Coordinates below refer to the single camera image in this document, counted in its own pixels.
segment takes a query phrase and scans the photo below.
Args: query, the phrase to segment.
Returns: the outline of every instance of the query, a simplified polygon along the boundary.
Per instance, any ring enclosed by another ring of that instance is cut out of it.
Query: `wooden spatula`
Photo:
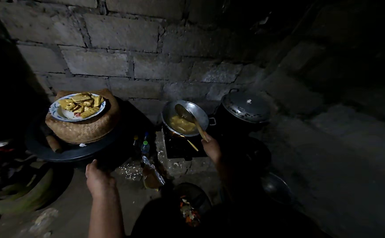
[[[200,133],[201,137],[203,138],[203,140],[207,141],[208,142],[208,139],[206,138],[206,136],[204,135],[204,132],[203,132],[203,129],[201,128],[200,126],[200,123],[197,121],[197,119],[195,118],[195,116],[190,113],[184,106],[182,106],[181,104],[176,104],[175,105],[175,111],[176,113],[184,118],[185,120],[187,120],[188,122],[191,122],[191,123],[194,123],[195,126],[197,127],[198,129],[198,132]]]

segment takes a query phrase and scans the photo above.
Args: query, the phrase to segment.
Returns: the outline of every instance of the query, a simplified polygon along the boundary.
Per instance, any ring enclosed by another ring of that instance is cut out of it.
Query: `hand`
[[[97,160],[93,160],[85,169],[87,186],[93,199],[114,195],[116,189],[115,178],[97,168]]]
[[[206,135],[206,138],[208,139],[208,142],[205,140],[201,140],[201,143],[203,144],[204,151],[206,151],[206,154],[210,157],[210,159],[213,161],[213,163],[218,163],[221,158],[221,151],[219,143],[217,143],[217,140],[211,137],[207,132],[204,131],[204,134]]]

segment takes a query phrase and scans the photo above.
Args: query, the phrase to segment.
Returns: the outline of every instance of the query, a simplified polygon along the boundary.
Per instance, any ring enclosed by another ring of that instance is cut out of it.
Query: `plate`
[[[97,116],[100,114],[100,112],[102,112],[104,110],[104,108],[106,107],[106,100],[104,100],[104,102],[101,103],[100,105],[100,109],[94,113],[93,115],[89,116],[89,117],[85,117],[85,118],[80,118],[80,117],[77,117],[75,116],[75,114],[71,111],[67,111],[65,109],[63,109],[61,106],[60,106],[60,103],[59,103],[59,100],[62,100],[62,99],[69,99],[75,95],[77,95],[78,93],[75,93],[75,94],[71,94],[71,95],[67,95],[67,96],[64,96],[64,97],[61,97],[59,98],[57,101],[55,101],[51,106],[50,108],[48,109],[48,112],[54,117],[56,118],[57,120],[59,121],[63,121],[63,122],[80,122],[80,121],[84,121],[84,120],[87,120],[87,119],[90,119],[94,116]]]

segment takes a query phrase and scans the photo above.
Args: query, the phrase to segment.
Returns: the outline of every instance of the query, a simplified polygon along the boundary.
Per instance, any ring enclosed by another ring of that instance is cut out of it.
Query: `pot lid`
[[[222,97],[221,103],[232,115],[246,122],[261,123],[269,120],[269,105],[256,95],[243,92],[228,93]]]

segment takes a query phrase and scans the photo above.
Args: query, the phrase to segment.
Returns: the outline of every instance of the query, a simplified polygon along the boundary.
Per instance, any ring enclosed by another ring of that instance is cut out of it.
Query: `basket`
[[[59,91],[55,100],[61,97],[78,93],[76,91]],[[57,137],[67,143],[91,143],[100,140],[117,125],[121,118],[121,111],[116,98],[108,89],[90,91],[101,95],[108,102],[100,115],[80,122],[62,122],[50,115],[46,116],[46,124]]]

